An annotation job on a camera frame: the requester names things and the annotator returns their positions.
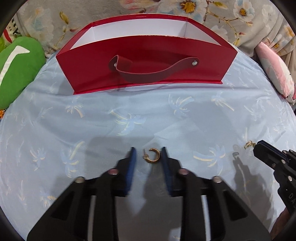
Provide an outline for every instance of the bag handle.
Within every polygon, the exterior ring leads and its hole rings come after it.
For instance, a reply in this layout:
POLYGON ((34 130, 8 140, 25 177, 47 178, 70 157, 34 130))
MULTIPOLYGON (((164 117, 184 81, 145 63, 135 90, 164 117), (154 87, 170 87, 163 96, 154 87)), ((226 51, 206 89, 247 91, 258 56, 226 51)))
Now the bag handle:
POLYGON ((199 59, 197 57, 188 57, 179 60, 170 67, 151 73, 131 73, 129 68, 132 61, 120 55, 114 56, 109 62, 109 69, 113 72, 118 72, 127 82, 135 84, 154 83, 166 79, 173 73, 178 71, 194 68, 198 65, 199 59))

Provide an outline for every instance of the red paper bag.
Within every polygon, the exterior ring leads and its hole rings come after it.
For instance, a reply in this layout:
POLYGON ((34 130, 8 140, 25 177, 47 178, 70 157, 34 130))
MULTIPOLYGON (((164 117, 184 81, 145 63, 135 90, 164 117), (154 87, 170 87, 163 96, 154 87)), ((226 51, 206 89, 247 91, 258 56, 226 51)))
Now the red paper bag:
POLYGON ((87 25, 56 58, 79 94, 147 84, 220 84, 236 54, 193 19, 136 14, 87 25))

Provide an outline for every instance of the pink pillow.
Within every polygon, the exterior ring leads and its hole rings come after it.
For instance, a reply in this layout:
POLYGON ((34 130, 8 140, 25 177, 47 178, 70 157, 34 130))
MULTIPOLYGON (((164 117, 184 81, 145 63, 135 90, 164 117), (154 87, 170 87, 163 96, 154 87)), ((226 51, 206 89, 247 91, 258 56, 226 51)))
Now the pink pillow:
POLYGON ((286 98, 289 103, 295 103, 295 85, 285 62, 262 42, 256 46, 255 50, 265 73, 274 84, 277 91, 286 98))

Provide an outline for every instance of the gold earring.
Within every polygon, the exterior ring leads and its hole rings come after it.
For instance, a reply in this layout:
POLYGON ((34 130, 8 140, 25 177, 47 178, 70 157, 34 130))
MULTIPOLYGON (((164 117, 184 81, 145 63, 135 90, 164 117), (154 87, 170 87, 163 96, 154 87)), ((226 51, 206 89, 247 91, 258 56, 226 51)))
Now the gold earring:
POLYGON ((159 158, 160 158, 160 151, 157 150, 156 148, 150 148, 149 151, 153 151, 153 152, 156 153, 156 158, 155 158, 155 160, 150 160, 150 159, 149 159, 149 155, 146 153, 145 149, 144 149, 144 156, 143 156, 143 159, 144 159, 146 162, 148 162, 148 163, 155 163, 155 162, 157 162, 157 161, 159 160, 159 158))
POLYGON ((245 144, 245 146, 244 146, 244 148, 245 149, 247 149, 247 148, 249 148, 249 147, 255 147, 255 145, 256 145, 256 143, 254 143, 254 142, 252 142, 252 141, 248 141, 246 144, 245 144))

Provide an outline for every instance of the screw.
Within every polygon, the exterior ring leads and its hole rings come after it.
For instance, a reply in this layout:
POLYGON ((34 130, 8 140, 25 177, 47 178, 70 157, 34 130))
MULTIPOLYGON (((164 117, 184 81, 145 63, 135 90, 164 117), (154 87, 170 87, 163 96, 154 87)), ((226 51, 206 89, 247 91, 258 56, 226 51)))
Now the screw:
POLYGON ((214 181, 215 183, 221 183, 221 182, 222 182, 222 179, 221 179, 219 176, 214 176, 214 177, 213 177, 213 181, 214 181))
POLYGON ((85 181, 84 177, 77 177, 77 178, 75 179, 75 182, 76 182, 76 183, 83 183, 84 181, 85 181))
POLYGON ((187 169, 185 169, 185 168, 181 168, 179 170, 179 174, 181 174, 181 175, 187 175, 188 173, 189 173, 189 171, 187 169))
POLYGON ((112 168, 108 171, 109 175, 117 175, 118 174, 118 170, 116 168, 112 168))

